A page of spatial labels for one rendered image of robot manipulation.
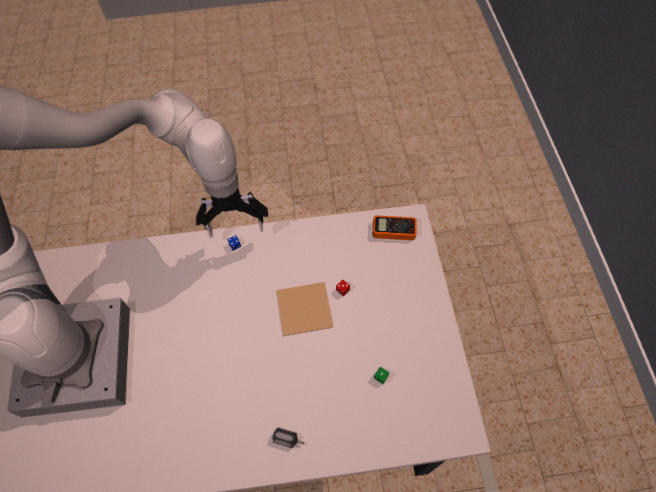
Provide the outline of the orange pocket multimeter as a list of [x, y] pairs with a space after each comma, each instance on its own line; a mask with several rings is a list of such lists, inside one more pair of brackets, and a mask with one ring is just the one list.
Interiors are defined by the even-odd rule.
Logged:
[[374, 216], [373, 237], [379, 239], [415, 240], [416, 219], [413, 217]]

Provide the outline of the blue die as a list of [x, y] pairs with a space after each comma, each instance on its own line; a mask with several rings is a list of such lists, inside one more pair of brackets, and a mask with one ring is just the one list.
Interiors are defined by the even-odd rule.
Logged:
[[237, 238], [236, 235], [228, 238], [227, 241], [228, 241], [232, 251], [234, 251], [234, 250], [241, 247], [240, 241], [239, 241], [239, 239]]

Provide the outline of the red die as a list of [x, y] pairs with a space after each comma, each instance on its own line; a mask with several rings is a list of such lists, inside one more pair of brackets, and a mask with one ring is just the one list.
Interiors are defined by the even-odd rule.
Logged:
[[342, 296], [344, 296], [349, 290], [350, 290], [350, 285], [344, 280], [341, 280], [336, 285], [336, 291], [340, 293]]

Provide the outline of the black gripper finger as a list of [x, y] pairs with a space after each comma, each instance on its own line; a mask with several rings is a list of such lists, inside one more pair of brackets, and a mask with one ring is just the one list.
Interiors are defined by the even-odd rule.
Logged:
[[[215, 218], [217, 215], [219, 215], [222, 211], [224, 211], [225, 208], [222, 208], [222, 207], [219, 207], [219, 208], [212, 207], [212, 208], [206, 213], [208, 207], [209, 207], [210, 205], [212, 205], [211, 203], [212, 203], [212, 200], [206, 200], [206, 198], [202, 198], [202, 199], [201, 199], [201, 206], [202, 206], [202, 209], [201, 209], [201, 206], [200, 206], [200, 209], [199, 209], [199, 211], [198, 211], [198, 213], [197, 213], [197, 215], [196, 215], [196, 217], [197, 217], [197, 219], [196, 219], [196, 225], [203, 224], [204, 227], [205, 227], [205, 230], [207, 229], [207, 232], [208, 232], [210, 238], [213, 238], [213, 230], [212, 230], [212, 227], [211, 227], [210, 221], [211, 221], [213, 218]], [[205, 214], [205, 213], [206, 213], [206, 214]]]
[[251, 192], [249, 192], [247, 196], [241, 196], [241, 199], [243, 199], [243, 203], [240, 206], [233, 205], [230, 206], [230, 208], [258, 218], [260, 231], [263, 232], [263, 217], [268, 217], [268, 208], [259, 202]]

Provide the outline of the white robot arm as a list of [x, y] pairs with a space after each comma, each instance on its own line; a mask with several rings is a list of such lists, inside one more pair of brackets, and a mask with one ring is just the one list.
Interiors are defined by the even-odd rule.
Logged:
[[[161, 89], [151, 100], [130, 99], [76, 113], [0, 85], [0, 150], [90, 147], [134, 124], [177, 146], [210, 196], [225, 198], [238, 189], [236, 153], [227, 130], [178, 90]], [[0, 293], [0, 355], [25, 370], [21, 385], [42, 385], [48, 403], [55, 402], [61, 386], [90, 387], [104, 324], [74, 321], [66, 314], [27, 236], [10, 225], [1, 194]]]

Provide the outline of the green die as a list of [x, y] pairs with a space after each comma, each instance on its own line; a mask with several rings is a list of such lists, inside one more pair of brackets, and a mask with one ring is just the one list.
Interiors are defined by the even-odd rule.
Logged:
[[379, 367], [379, 369], [377, 370], [377, 372], [374, 375], [374, 379], [377, 380], [378, 382], [380, 382], [381, 384], [384, 384], [384, 382], [386, 381], [388, 376], [389, 376], [389, 372], [387, 370], [385, 370], [384, 368]]

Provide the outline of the tan flat mat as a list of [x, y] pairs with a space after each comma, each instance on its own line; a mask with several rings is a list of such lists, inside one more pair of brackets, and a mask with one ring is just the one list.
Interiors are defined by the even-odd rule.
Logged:
[[325, 282], [277, 290], [283, 336], [333, 328]]

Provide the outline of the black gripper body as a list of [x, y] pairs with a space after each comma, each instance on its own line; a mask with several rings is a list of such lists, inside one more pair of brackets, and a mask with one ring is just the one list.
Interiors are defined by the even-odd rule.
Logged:
[[[236, 202], [234, 205], [240, 206], [240, 205], [243, 203], [243, 199], [241, 199], [241, 196], [242, 196], [242, 195], [240, 195], [239, 188], [238, 188], [238, 189], [236, 190], [236, 192], [233, 193], [232, 195], [230, 195], [229, 197], [225, 197], [225, 198], [215, 198], [215, 197], [212, 197], [212, 196], [211, 196], [211, 199], [212, 199], [212, 203], [211, 203], [211, 204], [212, 204], [212, 206], [215, 207], [215, 208], [219, 208], [219, 207], [225, 208], [224, 212], [227, 212], [227, 211], [235, 211], [235, 209], [234, 209], [234, 210], [231, 209], [230, 206], [233, 206], [233, 204], [234, 204], [236, 201], [237, 201], [237, 202]], [[215, 203], [217, 206], [216, 206], [214, 203]]]

